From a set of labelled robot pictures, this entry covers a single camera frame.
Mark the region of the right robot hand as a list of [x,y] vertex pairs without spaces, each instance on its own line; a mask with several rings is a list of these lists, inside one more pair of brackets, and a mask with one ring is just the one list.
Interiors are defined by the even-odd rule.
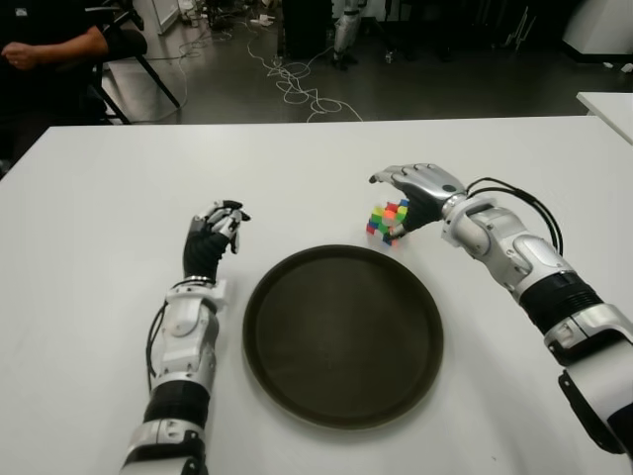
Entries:
[[389,231],[387,241],[441,221],[445,206],[467,195],[466,187],[456,177],[429,163],[391,165],[374,173],[369,182],[390,184],[408,200],[404,220]]

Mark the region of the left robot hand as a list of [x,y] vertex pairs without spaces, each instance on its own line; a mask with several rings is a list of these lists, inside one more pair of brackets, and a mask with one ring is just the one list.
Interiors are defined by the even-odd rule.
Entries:
[[239,229],[251,217],[243,204],[220,200],[192,218],[183,249],[186,278],[205,278],[216,283],[218,267],[227,249],[238,253]]

